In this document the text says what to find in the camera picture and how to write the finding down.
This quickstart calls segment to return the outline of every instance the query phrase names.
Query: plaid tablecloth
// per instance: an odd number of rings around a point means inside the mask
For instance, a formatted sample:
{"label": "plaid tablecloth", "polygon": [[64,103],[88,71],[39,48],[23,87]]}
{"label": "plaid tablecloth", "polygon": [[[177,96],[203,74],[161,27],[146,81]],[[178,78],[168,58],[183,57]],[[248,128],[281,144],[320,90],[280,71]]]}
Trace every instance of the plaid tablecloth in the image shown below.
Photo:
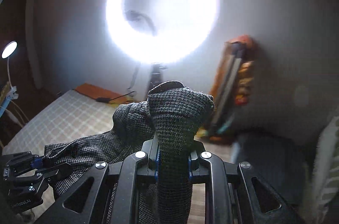
{"label": "plaid tablecloth", "polygon": [[[47,144],[71,142],[106,132],[113,127],[112,115],[115,109],[70,90],[26,124],[5,146],[2,154],[31,151],[32,154],[43,155]],[[44,203],[33,209],[36,218],[54,203],[51,187],[42,198]]]}

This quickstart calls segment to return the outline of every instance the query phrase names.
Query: gray wall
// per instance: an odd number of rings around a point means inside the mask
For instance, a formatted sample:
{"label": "gray wall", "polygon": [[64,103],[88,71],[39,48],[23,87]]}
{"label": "gray wall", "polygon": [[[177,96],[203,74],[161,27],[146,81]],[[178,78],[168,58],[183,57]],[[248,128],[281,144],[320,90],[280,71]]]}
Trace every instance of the gray wall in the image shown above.
{"label": "gray wall", "polygon": [[[106,0],[35,0],[34,34],[45,87],[67,91],[84,82],[125,93],[134,62],[111,41]],[[305,144],[338,103],[339,0],[221,0],[208,39],[165,80],[208,92],[224,41],[241,34],[258,43],[250,104],[236,123],[263,126]],[[150,66],[135,89],[144,96]]]}

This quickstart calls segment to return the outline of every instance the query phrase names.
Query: houndstooth fabric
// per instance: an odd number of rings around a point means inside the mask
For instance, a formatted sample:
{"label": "houndstooth fabric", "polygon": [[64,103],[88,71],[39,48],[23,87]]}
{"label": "houndstooth fabric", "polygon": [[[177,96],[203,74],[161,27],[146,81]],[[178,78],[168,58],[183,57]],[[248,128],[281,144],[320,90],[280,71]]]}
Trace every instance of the houndstooth fabric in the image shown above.
{"label": "houndstooth fabric", "polygon": [[144,186],[140,191],[139,222],[187,223],[192,196],[189,148],[213,108],[212,96],[194,92],[177,81],[166,82],[149,92],[147,102],[120,105],[113,115],[111,131],[69,144],[45,146],[45,158],[56,164],[68,162],[74,168],[69,177],[53,185],[56,197],[97,161],[123,161],[157,133],[159,179],[156,185]]}

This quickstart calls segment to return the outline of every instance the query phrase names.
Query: ring light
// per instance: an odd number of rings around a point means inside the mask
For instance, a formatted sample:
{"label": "ring light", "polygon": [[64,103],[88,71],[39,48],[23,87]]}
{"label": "ring light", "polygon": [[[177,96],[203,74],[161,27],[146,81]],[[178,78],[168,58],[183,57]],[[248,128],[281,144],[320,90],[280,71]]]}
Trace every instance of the ring light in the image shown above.
{"label": "ring light", "polygon": [[126,21],[124,0],[107,0],[106,20],[112,40],[135,60],[175,62],[196,49],[217,19],[218,0],[188,0],[190,23],[156,36],[134,30]]}

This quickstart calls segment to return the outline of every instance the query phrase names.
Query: triangular cutout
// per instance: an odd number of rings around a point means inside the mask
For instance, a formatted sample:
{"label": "triangular cutout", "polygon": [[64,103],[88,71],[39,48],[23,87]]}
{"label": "triangular cutout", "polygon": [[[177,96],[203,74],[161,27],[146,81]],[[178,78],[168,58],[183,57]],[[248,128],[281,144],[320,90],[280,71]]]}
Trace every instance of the triangular cutout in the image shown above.
{"label": "triangular cutout", "polygon": [[262,213],[267,213],[281,207],[280,202],[256,177],[252,178],[252,184]]}
{"label": "triangular cutout", "polygon": [[69,210],[81,213],[84,209],[88,194],[94,182],[93,177],[89,177],[69,198],[63,206]]}

